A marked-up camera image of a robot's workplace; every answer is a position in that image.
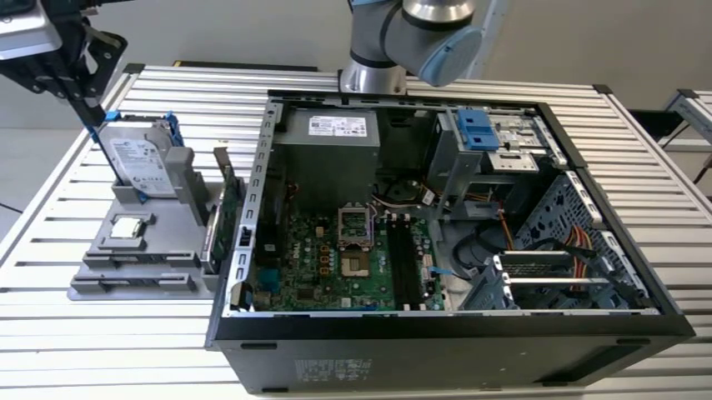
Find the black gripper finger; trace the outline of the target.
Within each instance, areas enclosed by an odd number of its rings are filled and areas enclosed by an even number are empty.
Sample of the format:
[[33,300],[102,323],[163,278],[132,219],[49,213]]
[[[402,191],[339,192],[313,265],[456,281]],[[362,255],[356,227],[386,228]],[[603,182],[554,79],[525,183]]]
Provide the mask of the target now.
[[88,33],[86,52],[96,64],[93,72],[89,73],[84,90],[84,103],[88,108],[86,116],[82,117],[85,126],[98,126],[102,123],[105,112],[100,105],[104,89],[109,84],[109,79],[116,69],[116,65],[128,47],[128,42],[120,35],[98,31],[92,27],[85,27]]
[[53,57],[21,57],[1,61],[1,75],[34,94],[50,93],[86,128],[96,126],[96,84],[86,67],[68,67]]

